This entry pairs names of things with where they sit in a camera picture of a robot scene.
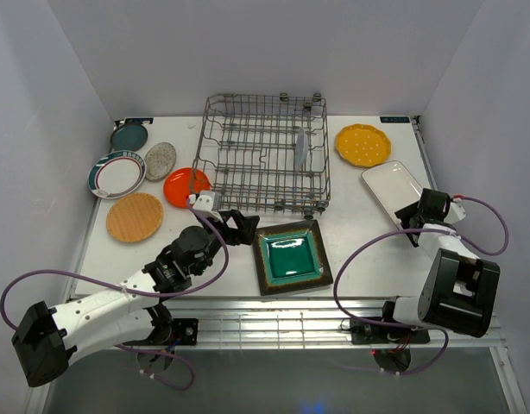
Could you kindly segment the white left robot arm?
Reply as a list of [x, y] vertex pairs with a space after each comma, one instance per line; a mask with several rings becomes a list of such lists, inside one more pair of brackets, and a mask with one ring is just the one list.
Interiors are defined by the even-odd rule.
[[102, 291], [73, 302], [28, 307], [11, 343], [30, 387], [46, 385], [100, 350], [170, 338], [173, 319], [164, 301], [193, 293], [192, 277], [202, 275], [218, 252], [249, 245], [260, 222], [238, 210], [193, 214], [198, 224], [183, 229], [154, 261], [122, 282], [104, 282]]

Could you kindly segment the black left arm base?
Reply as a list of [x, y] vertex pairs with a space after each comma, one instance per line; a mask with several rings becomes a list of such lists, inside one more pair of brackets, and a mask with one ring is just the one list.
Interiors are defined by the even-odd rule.
[[162, 327], [155, 328], [148, 340], [151, 344], [166, 347], [193, 346], [198, 342], [199, 320], [175, 318]]

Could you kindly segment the white rectangular plate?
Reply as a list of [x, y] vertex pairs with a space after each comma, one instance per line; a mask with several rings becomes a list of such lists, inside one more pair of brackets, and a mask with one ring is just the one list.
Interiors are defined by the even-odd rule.
[[401, 220], [395, 213], [417, 203], [423, 186], [398, 160], [371, 167], [361, 177], [388, 217], [401, 229]]

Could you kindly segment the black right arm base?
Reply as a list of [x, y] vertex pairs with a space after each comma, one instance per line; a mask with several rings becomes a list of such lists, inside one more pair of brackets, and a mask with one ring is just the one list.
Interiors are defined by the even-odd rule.
[[428, 344], [430, 336], [427, 330], [412, 330], [405, 328], [389, 328], [378, 324], [363, 323], [356, 319], [345, 318], [339, 324], [339, 329], [350, 335], [353, 345], [399, 344]]

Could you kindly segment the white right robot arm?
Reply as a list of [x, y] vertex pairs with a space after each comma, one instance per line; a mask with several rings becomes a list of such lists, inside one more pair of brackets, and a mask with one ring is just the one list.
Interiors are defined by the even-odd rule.
[[399, 342], [413, 327], [440, 327], [461, 335], [486, 334], [495, 305], [500, 267], [473, 254], [445, 219], [452, 199], [425, 189], [420, 199], [395, 212], [412, 245], [432, 260], [420, 293], [383, 305], [378, 329]]

